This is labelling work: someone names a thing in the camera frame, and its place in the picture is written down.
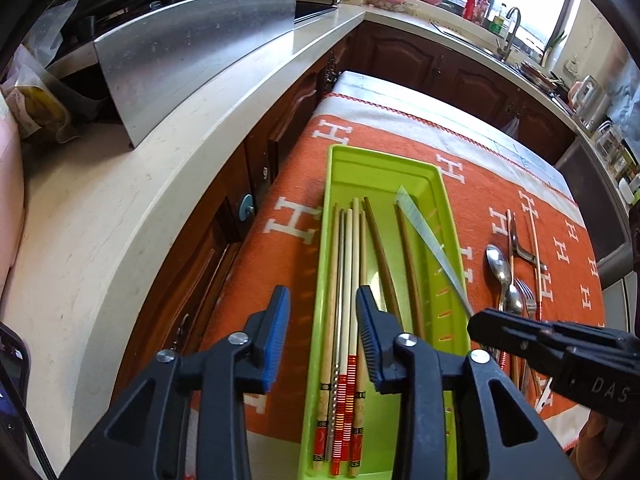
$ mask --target electric kettle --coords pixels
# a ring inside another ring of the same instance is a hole
[[[575,110],[575,117],[587,130],[594,132],[602,124],[611,105],[611,97],[592,75],[588,75],[572,96],[571,105]]]

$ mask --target kitchen counter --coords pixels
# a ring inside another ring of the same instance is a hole
[[[349,5],[227,68],[133,151],[122,126],[89,125],[28,178],[24,234],[2,297],[2,322],[30,348],[28,409],[56,471],[107,408],[146,294],[208,185],[284,91],[363,20],[483,63],[581,134],[529,82],[431,23]]]

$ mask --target brown chopstick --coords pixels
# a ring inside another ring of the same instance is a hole
[[[380,237],[376,217],[373,215],[371,202],[367,196],[364,197],[364,211],[367,215],[367,223],[369,224],[369,231],[371,232],[371,239],[373,240],[373,250],[376,253],[376,260],[378,261],[378,271],[380,272],[380,282],[382,283],[382,294],[385,297],[386,309],[396,316],[398,323],[402,326],[402,316],[400,315],[400,306],[398,305],[394,282],[391,278],[391,270],[386,260],[385,248],[382,245],[382,238]]]
[[[420,300],[420,289],[418,279],[415,275],[414,256],[409,242],[409,233],[404,223],[404,213],[398,203],[394,204],[396,217],[398,218],[398,228],[400,229],[400,240],[402,242],[402,253],[404,254],[404,271],[406,272],[406,284],[409,290],[409,306],[411,307],[411,318],[415,335],[420,339],[425,339],[424,314],[422,312],[422,301]]]

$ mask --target orange tablecloth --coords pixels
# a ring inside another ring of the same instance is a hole
[[[241,330],[249,314],[268,304],[275,285],[290,288],[290,325],[278,381],[266,397],[245,396],[254,479],[296,475],[326,159],[335,142],[415,158],[441,169],[475,308],[497,301],[498,285],[485,263],[484,248],[493,243],[506,253],[505,211],[516,212],[520,241],[530,249],[526,217],[532,208],[541,259],[548,265],[543,281],[545,319],[604,323],[591,243],[556,170],[520,145],[511,149],[513,141],[490,126],[422,94],[353,74],[343,75],[341,81],[316,111],[271,187],[202,343],[205,349]],[[400,109],[388,106],[393,99]],[[529,264],[517,260],[516,275],[534,290]],[[587,416],[588,410],[556,395],[542,412],[565,447],[577,438]],[[192,419],[194,434],[196,412]],[[193,451],[192,442],[188,472],[193,471]]]

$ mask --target spoon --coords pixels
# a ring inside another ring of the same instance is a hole
[[[500,291],[500,299],[498,300],[498,310],[504,311],[504,303],[507,298],[507,294],[511,285],[511,269],[507,259],[502,254],[502,251],[493,244],[489,244],[485,250],[486,259],[489,262],[489,268],[492,273],[498,278],[502,290]]]
[[[522,300],[522,294],[515,285],[509,284],[507,293],[504,299],[504,306],[507,312],[522,316],[522,309],[524,308],[524,301]]]

